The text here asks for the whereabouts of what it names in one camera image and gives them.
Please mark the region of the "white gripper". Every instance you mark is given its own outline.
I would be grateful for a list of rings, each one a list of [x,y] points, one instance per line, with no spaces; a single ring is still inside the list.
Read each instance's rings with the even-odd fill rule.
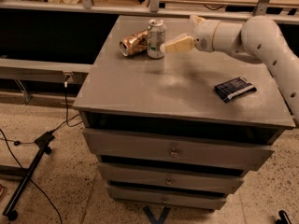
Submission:
[[[193,30],[193,38],[189,35],[177,37],[171,41],[167,41],[160,46],[162,53],[181,53],[187,52],[195,47],[200,51],[213,51],[213,37],[216,33],[217,27],[221,23],[216,20],[205,20],[203,17],[197,15],[190,16]]]

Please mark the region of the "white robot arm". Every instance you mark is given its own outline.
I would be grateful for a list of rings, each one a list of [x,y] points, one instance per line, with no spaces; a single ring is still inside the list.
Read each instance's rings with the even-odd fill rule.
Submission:
[[[264,63],[296,120],[299,120],[299,58],[289,48],[278,25],[266,16],[245,22],[206,20],[190,16],[191,35],[179,35],[161,45],[163,53],[223,52],[240,61]]]

